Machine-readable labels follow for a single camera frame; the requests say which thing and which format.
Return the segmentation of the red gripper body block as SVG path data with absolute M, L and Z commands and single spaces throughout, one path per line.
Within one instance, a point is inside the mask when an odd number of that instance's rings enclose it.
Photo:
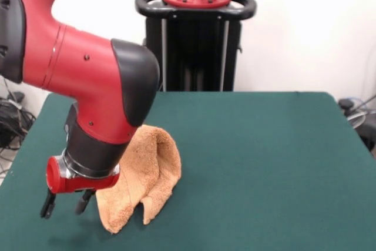
M 120 165 L 116 165 L 105 178 L 87 178 L 70 170 L 63 156 L 51 156 L 46 166 L 46 184 L 53 194 L 111 188 L 117 183 L 119 176 Z

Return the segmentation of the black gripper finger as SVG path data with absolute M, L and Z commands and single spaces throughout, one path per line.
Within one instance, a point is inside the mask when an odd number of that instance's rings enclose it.
M 45 202 L 42 206 L 40 217 L 43 219 L 49 219 L 52 215 L 52 212 L 55 208 L 55 199 L 56 194 L 53 193 L 49 188 L 47 190 L 47 196 Z
M 75 213 L 77 215 L 81 215 L 85 211 L 91 197 L 94 194 L 95 194 L 95 191 L 92 189 L 85 190 L 84 194 L 79 199 L 78 204 L 76 205 Z

